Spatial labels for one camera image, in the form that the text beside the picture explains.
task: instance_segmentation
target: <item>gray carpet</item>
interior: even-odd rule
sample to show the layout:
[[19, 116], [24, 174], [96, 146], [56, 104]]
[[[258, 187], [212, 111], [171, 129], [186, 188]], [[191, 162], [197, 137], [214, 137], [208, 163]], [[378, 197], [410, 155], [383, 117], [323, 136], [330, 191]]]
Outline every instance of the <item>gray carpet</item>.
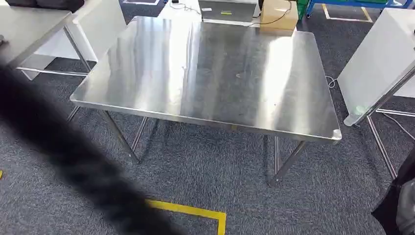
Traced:
[[[142, 0], [141, 2], [155, 2], [155, 0]], [[164, 3], [160, 0], [156, 6], [151, 5], [139, 5], [123, 3], [124, 0], [119, 0], [121, 4], [121, 10], [124, 14], [125, 22], [129, 23], [134, 16], [158, 16], [163, 10]]]
[[[314, 32], [327, 75], [337, 77], [372, 24], [325, 20], [316, 9], [299, 29]], [[80, 68], [56, 59], [51, 69]], [[62, 112], [79, 78], [43, 74], [33, 86]], [[339, 120], [347, 115], [338, 86], [331, 90]], [[414, 107], [404, 98], [388, 103]], [[139, 117], [111, 113], [131, 142]], [[415, 134], [414, 120], [397, 118]], [[414, 146], [383, 116], [375, 117], [393, 163], [398, 166]], [[311, 144], [277, 188], [266, 184], [273, 163], [273, 140], [260, 135], [151, 120], [138, 145], [136, 165], [93, 110], [82, 109], [73, 126], [82, 131], [150, 198], [227, 214], [229, 235], [383, 234], [370, 211], [385, 192], [389, 174], [366, 123], [346, 127], [335, 145]], [[62, 182], [42, 155], [0, 123], [1, 234], [118, 234], [103, 214]], [[286, 156], [295, 142], [283, 140]], [[187, 234], [216, 234], [214, 220], [165, 212]]]

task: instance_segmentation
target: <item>blurry dark object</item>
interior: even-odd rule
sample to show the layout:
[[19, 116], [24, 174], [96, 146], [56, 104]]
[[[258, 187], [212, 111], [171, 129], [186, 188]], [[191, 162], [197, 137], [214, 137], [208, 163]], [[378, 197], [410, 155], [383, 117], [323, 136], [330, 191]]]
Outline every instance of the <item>blurry dark object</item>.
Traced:
[[1, 46], [3, 43], [6, 43], [6, 40], [4, 39], [4, 36], [0, 34], [0, 46]]
[[77, 11], [84, 5], [84, 0], [37, 0], [41, 8]]
[[36, 0], [6, 0], [11, 6], [37, 7]]
[[0, 89], [0, 120], [44, 152], [59, 173], [122, 232], [179, 235], [82, 133], [36, 94], [27, 79], [0, 67]]
[[85, 0], [6, 0], [11, 6], [38, 7], [57, 10], [77, 11]]
[[415, 234], [415, 148], [406, 158], [372, 215], [387, 235]]

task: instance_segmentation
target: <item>metal frame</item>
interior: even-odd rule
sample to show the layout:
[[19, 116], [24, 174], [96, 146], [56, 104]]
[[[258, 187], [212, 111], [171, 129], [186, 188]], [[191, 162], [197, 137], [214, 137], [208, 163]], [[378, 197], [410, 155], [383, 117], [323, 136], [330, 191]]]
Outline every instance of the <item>metal frame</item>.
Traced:
[[377, 112], [377, 113], [384, 113], [384, 114], [394, 114], [394, 115], [400, 115], [400, 116], [415, 117], [415, 113], [380, 109], [380, 107], [382, 107], [383, 104], [385, 104], [400, 88], [402, 88], [412, 77], [415, 76], [415, 61], [412, 62], [407, 67], [406, 71], [407, 72], [404, 73], [401, 79], [387, 93], [381, 96], [377, 100], [377, 102], [372, 106], [372, 108], [367, 110], [366, 113], [364, 113], [356, 122], [356, 123], [359, 123], [364, 118], [368, 120], [370, 130], [372, 131], [373, 136], [376, 139], [376, 144], [379, 148], [380, 153], [382, 154], [383, 161], [385, 162], [385, 165], [388, 168], [389, 174], [391, 175], [391, 178], [393, 180], [396, 179], [395, 169], [391, 163], [388, 153], [386, 152], [385, 146], [382, 143], [379, 133], [376, 130], [376, 127], [374, 125], [371, 115]]
[[307, 147], [308, 142], [300, 141], [297, 145], [296, 149], [291, 153], [285, 163], [281, 166], [281, 158], [279, 155], [279, 141], [278, 137], [275, 137], [274, 140], [275, 147], [274, 147], [274, 175], [271, 181], [269, 182], [270, 186], [277, 186], [277, 183], [282, 180], [284, 175], [290, 169], [290, 167], [298, 160], [303, 150]]
[[[133, 157], [135, 160], [137, 160], [137, 163], [141, 162], [141, 159], [135, 154], [138, 141], [141, 138], [141, 135], [143, 133], [143, 130], [145, 128], [145, 125], [147, 123], [148, 117], [143, 117], [141, 120], [140, 127], [138, 128], [138, 132], [136, 134], [136, 137], [134, 138], [133, 144], [130, 146], [123, 136], [121, 130], [117, 127], [114, 120], [111, 118], [108, 111], [104, 110], [98, 110], [99, 114], [102, 116], [102, 118], [108, 123], [109, 128], [113, 131], [114, 134], [116, 134], [118, 140], [120, 141], [121, 145], [124, 147], [124, 149], [127, 151], [128, 155], [130, 157]], [[269, 185], [272, 187], [275, 187], [279, 181], [282, 180], [282, 178], [285, 176], [285, 174], [288, 172], [290, 167], [298, 160], [303, 150], [307, 147], [308, 143], [307, 141], [301, 141], [297, 147], [294, 149], [294, 151], [291, 153], [291, 155], [288, 157], [288, 159], [285, 161], [283, 165], [281, 165], [281, 158], [279, 155], [279, 137], [274, 137], [274, 175], [271, 181], [269, 182]]]
[[102, 116], [102, 118], [108, 123], [110, 129], [114, 132], [114, 134], [117, 135], [118, 140], [120, 141], [124, 149], [128, 152], [128, 155], [130, 157], [133, 157], [135, 160], [137, 160], [137, 163], [140, 163], [141, 159], [135, 154], [135, 150], [137, 148], [138, 141], [141, 138], [142, 132], [144, 130], [144, 127], [147, 123], [148, 118], [143, 117], [143, 119], [141, 120], [141, 124], [136, 134], [136, 137], [134, 138], [132, 146], [130, 146], [127, 140], [125, 139], [125, 137], [123, 136], [121, 130], [117, 127], [116, 123], [111, 118], [108, 111], [104, 111], [104, 110], [98, 110], [98, 111], [99, 111], [99, 114]]
[[[85, 69], [87, 70], [87, 73], [84, 73], [84, 72], [53, 71], [53, 70], [39, 70], [39, 69], [25, 68], [25, 67], [17, 67], [16, 69], [21, 70], [21, 71], [31, 71], [31, 72], [58, 74], [58, 75], [81, 76], [81, 77], [88, 76], [88, 73], [91, 71], [90, 65], [88, 64], [85, 57], [82, 55], [82, 52], [79, 50], [78, 45], [76, 44], [75, 40], [73, 39], [72, 34], [70, 33], [70, 31], [68, 30], [68, 28], [66, 26], [64, 26], [64, 32], [65, 32], [65, 35], [68, 38], [70, 44], [72, 45], [73, 49], [75, 50], [76, 54], [79, 56], [79, 60], [81, 60], [81, 62], [84, 65]], [[69, 116], [67, 118], [67, 121], [71, 122], [78, 111], [79, 111], [79, 106], [75, 106], [75, 108], [69, 114]]]

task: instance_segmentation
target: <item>black bag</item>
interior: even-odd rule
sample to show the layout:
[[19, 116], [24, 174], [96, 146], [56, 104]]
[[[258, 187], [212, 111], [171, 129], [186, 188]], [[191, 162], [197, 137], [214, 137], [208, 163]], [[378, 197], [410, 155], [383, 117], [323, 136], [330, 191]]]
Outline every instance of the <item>black bag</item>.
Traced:
[[84, 5], [84, 0], [6, 0], [11, 6], [38, 7], [57, 10], [77, 11]]
[[415, 148], [399, 168], [383, 200], [372, 215], [387, 235], [408, 235], [415, 231]]
[[77, 11], [84, 5], [84, 0], [36, 0], [40, 8]]
[[37, 7], [36, 0], [6, 0], [11, 6]]

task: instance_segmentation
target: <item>stainless steel table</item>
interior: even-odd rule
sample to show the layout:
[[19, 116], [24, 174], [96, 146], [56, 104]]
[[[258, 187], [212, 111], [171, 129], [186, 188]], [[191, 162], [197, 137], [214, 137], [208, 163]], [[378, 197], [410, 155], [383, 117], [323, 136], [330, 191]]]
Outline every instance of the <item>stainless steel table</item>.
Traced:
[[[134, 157], [147, 118], [274, 135], [274, 183], [307, 141], [342, 138], [308, 32], [278, 37], [259, 28], [139, 17], [70, 99], [98, 109]], [[144, 116], [132, 147], [107, 111]], [[281, 167], [277, 136], [301, 141]]]
[[[66, 25], [72, 19], [70, 11], [38, 9], [29, 7], [0, 6], [0, 34], [7, 43], [0, 46], [0, 62], [21, 71], [35, 71], [43, 73], [86, 76], [87, 73], [63, 72], [23, 68], [20, 64], [32, 55], [40, 46], [46, 43], [59, 30], [64, 29], [66, 36], [84, 64], [86, 70], [90, 66], [78, 49]], [[76, 107], [68, 117], [68, 121], [78, 111]]]

